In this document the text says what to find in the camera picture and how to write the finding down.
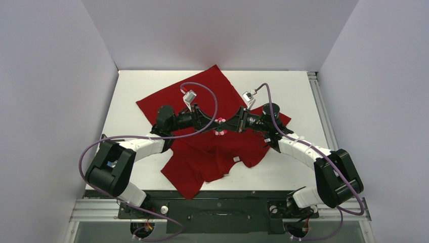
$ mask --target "white backdrop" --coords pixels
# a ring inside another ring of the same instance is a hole
[[[357,2],[83,0],[120,70],[319,70]]]
[[[0,242],[62,242],[117,75],[80,1],[0,3]]]
[[[377,242],[429,242],[429,4],[360,0],[319,73]]]

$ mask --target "white table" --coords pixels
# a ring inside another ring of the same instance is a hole
[[[138,108],[136,101],[199,72],[121,71],[103,133],[107,136],[147,135],[152,125]],[[223,71],[223,73],[239,94],[255,89],[261,83],[268,83],[273,102],[280,106],[282,113],[292,118],[287,127],[304,136],[306,140],[327,148],[306,72]],[[259,107],[267,102],[267,91],[262,88],[256,95],[253,107]],[[169,150],[137,161],[134,164],[131,181],[142,190],[175,190],[160,171],[172,154],[173,152]],[[314,172],[311,169],[288,155],[270,149],[257,166],[249,169],[242,162],[238,162],[228,176],[204,183],[201,190],[294,190],[315,184]]]

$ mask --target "purple cable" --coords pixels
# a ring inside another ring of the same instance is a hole
[[[289,233],[289,235],[291,235],[294,239],[298,239],[298,240],[301,239],[303,241],[304,240],[308,240],[308,241],[310,241],[310,240],[324,240],[324,239],[329,239],[329,238],[333,237],[334,235],[338,234],[338,232],[341,230],[342,225],[344,223],[344,218],[342,216],[342,212],[341,212],[341,210],[338,207],[337,207],[337,209],[339,211],[339,214],[341,215],[341,221],[339,222],[338,229],[335,232],[333,232],[332,234],[324,236],[324,237],[315,237],[315,238],[299,238],[299,237],[293,236],[291,233]]]
[[[152,140],[157,140],[157,139],[178,139],[178,138],[186,138],[186,137],[194,136],[194,135],[196,135],[196,134],[199,134],[199,133],[203,132],[206,128],[208,128],[208,127],[213,123],[213,121],[215,120],[215,117],[216,117],[216,115],[217,115],[217,113],[218,113],[218,100],[217,100],[217,98],[216,98],[216,95],[215,95],[215,94],[213,93],[213,91],[211,91],[208,87],[206,87],[206,86],[204,86],[204,85],[202,85],[202,84],[199,84],[199,83],[195,83],[195,82],[186,82],[186,83],[183,83],[182,85],[180,85],[180,89],[182,89],[182,87],[183,87],[183,86],[185,86],[185,85],[197,85],[197,86],[201,86],[201,87],[205,88],[206,90],[208,90],[208,91],[211,93],[211,95],[213,96],[213,99],[214,99],[214,114],[213,114],[213,117],[212,117],[212,119],[210,120],[210,122],[209,122],[209,123],[208,123],[204,128],[202,128],[201,130],[198,130],[198,131],[196,131],[196,132],[194,132],[194,133],[190,133],[190,134],[186,134],[186,135],[181,135],[181,136],[177,136],[177,137],[146,137],[146,136],[125,135],[125,136],[113,136],[113,137],[108,137],[108,138],[100,139],[100,140],[98,140],[98,141],[96,141],[96,142],[92,143],[90,146],[86,147],[86,148],[85,148],[85,150],[83,151],[82,155],[80,155],[80,158],[79,158],[79,173],[80,173],[80,176],[82,177],[82,179],[83,179],[83,180],[84,180],[84,181],[85,181],[89,186],[91,186],[93,189],[95,189],[96,191],[98,191],[98,192],[100,192],[100,193],[102,193],[102,194],[104,194],[104,195],[110,196],[110,197],[112,197],[112,198],[114,198],[114,199],[121,200],[121,199],[119,199],[119,198],[117,198],[117,197],[113,197],[113,196],[109,195],[109,193],[107,193],[106,191],[104,191],[104,190],[102,190],[102,189],[98,188],[97,186],[95,186],[95,185],[93,185],[93,184],[89,183],[89,182],[87,181],[87,179],[85,178],[85,175],[83,174],[83,170],[82,170],[82,161],[83,161],[83,157],[84,157],[84,156],[85,156],[85,154],[88,152],[88,150],[90,150],[93,146],[95,146],[95,145],[97,145],[97,144],[99,144],[99,143],[101,143],[101,142],[104,142],[104,141],[106,141],[106,140],[111,140],[111,139],[118,139],[118,138],[139,138],[139,139],[152,139]],[[176,235],[178,235],[178,234],[182,233],[182,232],[183,232],[183,230],[184,230],[184,226],[183,226],[181,223],[177,222],[176,220],[174,220],[174,219],[172,219],[172,218],[169,218],[169,217],[167,217],[167,216],[164,216],[164,215],[161,215],[161,214],[157,214],[157,213],[154,213],[154,212],[152,212],[152,211],[149,211],[149,210],[146,210],[146,209],[143,209],[143,208],[140,208],[140,207],[137,207],[137,206],[131,205],[131,204],[127,203],[127,202],[124,202],[124,204],[126,204],[127,206],[132,207],[132,208],[134,208],[134,209],[137,209],[137,210],[143,211],[143,212],[145,212],[145,213],[148,213],[148,214],[151,214],[151,215],[154,215],[154,216],[157,216],[157,217],[160,217],[160,218],[166,219],[166,220],[170,220],[171,222],[173,222],[173,223],[175,223],[175,224],[177,224],[177,225],[181,226],[181,228],[182,228],[180,231],[178,231],[178,232],[176,232],[176,233],[174,233],[174,234],[172,234],[172,235],[169,235],[169,236],[163,237],[163,238],[159,238],[159,239],[141,239],[142,241],[161,241],[161,240],[165,240],[165,239],[170,239],[170,238],[172,238],[172,237],[174,237],[174,236],[176,236]],[[136,235],[136,233],[137,233],[140,229],[142,229],[142,227],[141,227],[141,228],[138,228],[136,231],[134,231],[133,235]]]

